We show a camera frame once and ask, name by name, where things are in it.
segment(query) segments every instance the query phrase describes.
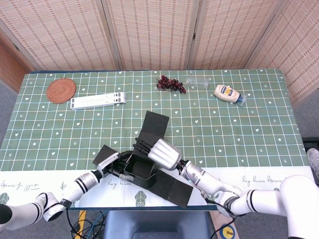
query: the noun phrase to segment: woven panel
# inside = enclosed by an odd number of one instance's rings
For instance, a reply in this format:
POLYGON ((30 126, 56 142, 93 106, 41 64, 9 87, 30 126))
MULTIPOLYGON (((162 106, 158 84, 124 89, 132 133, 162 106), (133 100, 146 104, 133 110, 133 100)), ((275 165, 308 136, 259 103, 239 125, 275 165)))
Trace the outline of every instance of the woven panel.
POLYGON ((42 70, 116 68, 94 0, 7 0, 0 18, 42 70))
POLYGON ((192 0, 107 0, 124 70, 182 69, 192 0))
POLYGON ((280 68, 292 103, 319 83, 319 2, 291 0, 248 68, 280 68))
POLYGON ((191 68, 243 68, 276 3, 276 0, 208 1, 191 68))

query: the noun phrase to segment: shoe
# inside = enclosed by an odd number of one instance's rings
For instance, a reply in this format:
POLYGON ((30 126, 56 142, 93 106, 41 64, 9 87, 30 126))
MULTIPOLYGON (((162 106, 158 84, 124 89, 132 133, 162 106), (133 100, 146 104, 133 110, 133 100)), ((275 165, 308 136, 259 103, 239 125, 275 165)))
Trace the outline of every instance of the shoe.
POLYGON ((310 148, 307 151, 310 167, 314 170, 317 178, 319 178, 319 151, 315 148, 310 148))

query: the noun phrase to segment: bottle label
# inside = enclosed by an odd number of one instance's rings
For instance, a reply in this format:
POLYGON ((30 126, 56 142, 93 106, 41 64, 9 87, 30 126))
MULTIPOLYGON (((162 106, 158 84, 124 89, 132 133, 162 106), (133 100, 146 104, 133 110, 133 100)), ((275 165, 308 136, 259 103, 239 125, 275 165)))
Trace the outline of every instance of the bottle label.
POLYGON ((231 94, 233 93, 233 90, 229 87, 223 86, 220 92, 225 96, 231 96, 231 94))

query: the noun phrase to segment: plastic bottle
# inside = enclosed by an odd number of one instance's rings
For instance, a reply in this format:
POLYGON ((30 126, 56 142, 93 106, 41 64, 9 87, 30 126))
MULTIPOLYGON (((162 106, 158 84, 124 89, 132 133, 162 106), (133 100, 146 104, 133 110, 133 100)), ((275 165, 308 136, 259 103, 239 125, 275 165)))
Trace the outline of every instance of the plastic bottle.
POLYGON ((237 103, 240 106, 243 106, 245 104, 247 98, 247 96, 241 95, 239 92, 225 85, 217 85, 214 95, 217 98, 237 103))

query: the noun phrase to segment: robotic hand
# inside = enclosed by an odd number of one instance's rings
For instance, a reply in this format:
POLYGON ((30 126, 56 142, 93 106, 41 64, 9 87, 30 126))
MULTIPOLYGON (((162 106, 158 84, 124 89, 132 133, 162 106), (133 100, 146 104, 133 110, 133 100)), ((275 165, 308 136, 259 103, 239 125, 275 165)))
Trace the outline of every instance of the robotic hand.
POLYGON ((98 185, 100 180, 110 173, 123 179, 132 180, 132 178, 127 178, 130 176, 115 171, 112 166, 116 160, 129 157, 130 153, 132 152, 114 153, 99 163, 97 170, 78 177, 63 190, 63 197, 60 202, 52 193, 48 192, 41 193, 33 203, 29 204, 21 206, 0 204, 0 232, 4 229, 16 230, 26 227, 37 223, 42 217, 48 222, 57 219, 66 208, 70 208, 72 203, 78 201, 82 195, 98 185))
POLYGON ((154 146, 138 140, 134 148, 158 163, 164 169, 177 169, 187 181, 201 191, 214 195, 221 206, 217 209, 227 217, 236 217, 249 212, 286 216, 289 238, 312 239, 310 225, 319 223, 319 189, 308 177, 295 175, 286 178, 275 190, 249 190, 223 183, 190 161, 182 160, 181 152, 163 139, 154 146))

